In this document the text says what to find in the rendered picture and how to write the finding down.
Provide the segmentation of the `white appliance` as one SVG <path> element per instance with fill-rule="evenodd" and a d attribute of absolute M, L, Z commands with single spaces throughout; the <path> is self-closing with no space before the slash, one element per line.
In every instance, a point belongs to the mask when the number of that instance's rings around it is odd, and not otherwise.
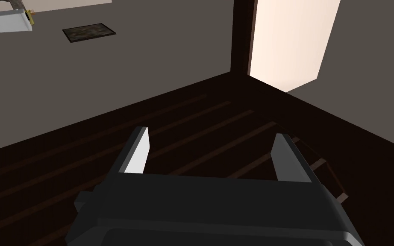
<path fill-rule="evenodd" d="M 30 32 L 32 25 L 23 9 L 0 12 L 0 33 Z"/>

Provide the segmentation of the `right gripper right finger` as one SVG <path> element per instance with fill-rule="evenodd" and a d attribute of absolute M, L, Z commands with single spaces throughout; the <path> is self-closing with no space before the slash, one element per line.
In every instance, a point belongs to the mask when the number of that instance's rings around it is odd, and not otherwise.
<path fill-rule="evenodd" d="M 311 182 L 305 159 L 287 134 L 278 133 L 271 149 L 271 158 L 277 180 L 287 182 Z"/>

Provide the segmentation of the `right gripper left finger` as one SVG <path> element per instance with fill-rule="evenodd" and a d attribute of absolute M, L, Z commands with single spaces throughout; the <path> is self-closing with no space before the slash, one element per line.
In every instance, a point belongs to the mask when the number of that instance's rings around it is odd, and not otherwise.
<path fill-rule="evenodd" d="M 132 131 L 125 147 L 120 173 L 142 174 L 149 154 L 149 133 L 145 126 L 138 126 Z"/>

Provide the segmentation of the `pale door leaf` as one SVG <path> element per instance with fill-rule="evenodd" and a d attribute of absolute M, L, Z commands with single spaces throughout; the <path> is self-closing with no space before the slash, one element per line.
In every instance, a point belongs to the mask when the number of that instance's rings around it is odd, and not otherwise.
<path fill-rule="evenodd" d="M 258 0 L 250 76 L 283 92 L 318 77 L 341 0 Z"/>

